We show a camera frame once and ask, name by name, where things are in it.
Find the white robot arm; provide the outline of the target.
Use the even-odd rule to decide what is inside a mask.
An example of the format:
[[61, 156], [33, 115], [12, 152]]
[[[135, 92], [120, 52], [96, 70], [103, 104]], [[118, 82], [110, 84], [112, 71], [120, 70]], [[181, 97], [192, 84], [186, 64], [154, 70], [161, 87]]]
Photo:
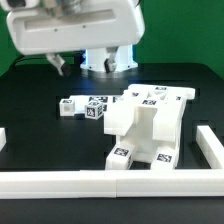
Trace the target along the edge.
[[61, 76], [62, 52], [83, 51], [81, 68], [116, 77], [135, 68], [132, 47], [144, 35], [141, 0], [0, 0], [15, 48], [44, 54]]

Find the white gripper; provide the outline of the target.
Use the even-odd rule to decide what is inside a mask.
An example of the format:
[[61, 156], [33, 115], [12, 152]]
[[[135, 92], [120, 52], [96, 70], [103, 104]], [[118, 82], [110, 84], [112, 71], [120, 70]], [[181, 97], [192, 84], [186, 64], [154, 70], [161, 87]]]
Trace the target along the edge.
[[60, 52], [106, 48], [106, 72], [118, 46], [136, 44], [145, 25], [139, 0], [5, 0], [7, 26], [24, 55], [47, 54], [60, 76], [71, 74]]

